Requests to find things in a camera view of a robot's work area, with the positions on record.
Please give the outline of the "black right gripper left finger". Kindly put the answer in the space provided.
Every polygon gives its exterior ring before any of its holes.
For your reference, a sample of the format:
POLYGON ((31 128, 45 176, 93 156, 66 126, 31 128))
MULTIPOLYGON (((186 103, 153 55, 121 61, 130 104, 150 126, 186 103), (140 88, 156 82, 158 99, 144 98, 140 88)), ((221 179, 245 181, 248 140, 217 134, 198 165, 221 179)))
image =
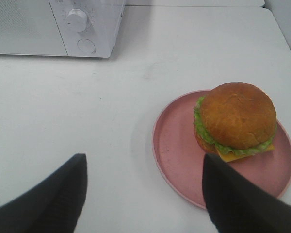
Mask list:
POLYGON ((72 233, 87 194, 87 158, 75 154, 41 183, 0 207, 0 233, 72 233))

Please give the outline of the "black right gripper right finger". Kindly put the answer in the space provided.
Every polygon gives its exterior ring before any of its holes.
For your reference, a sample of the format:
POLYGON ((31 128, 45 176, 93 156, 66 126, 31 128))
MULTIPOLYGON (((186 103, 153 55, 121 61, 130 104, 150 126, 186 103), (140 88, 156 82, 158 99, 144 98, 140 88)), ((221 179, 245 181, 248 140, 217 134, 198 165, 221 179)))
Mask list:
POLYGON ((210 220, 220 233, 291 233, 291 206, 214 154, 204 157, 202 192, 210 220))

